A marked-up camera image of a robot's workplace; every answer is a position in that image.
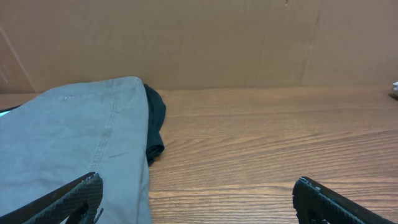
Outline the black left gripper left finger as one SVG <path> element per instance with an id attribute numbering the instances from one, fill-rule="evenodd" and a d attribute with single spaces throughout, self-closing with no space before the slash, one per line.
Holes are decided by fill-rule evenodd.
<path id="1" fill-rule="evenodd" d="M 96 224 L 103 213 L 103 180 L 89 172 L 1 217 L 1 223 Z"/>

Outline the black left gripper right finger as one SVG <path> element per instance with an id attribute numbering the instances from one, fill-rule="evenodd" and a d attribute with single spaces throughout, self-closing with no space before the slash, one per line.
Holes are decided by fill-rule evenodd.
<path id="1" fill-rule="evenodd" d="M 300 224 L 394 224 L 308 177 L 296 181 L 292 200 Z"/>

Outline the grey shorts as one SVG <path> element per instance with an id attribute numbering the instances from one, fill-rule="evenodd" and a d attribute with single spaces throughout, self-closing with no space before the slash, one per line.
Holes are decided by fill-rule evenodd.
<path id="1" fill-rule="evenodd" d="M 1 214 L 89 173 L 100 223 L 150 223 L 146 91 L 137 77 L 60 86 L 1 117 Z"/>

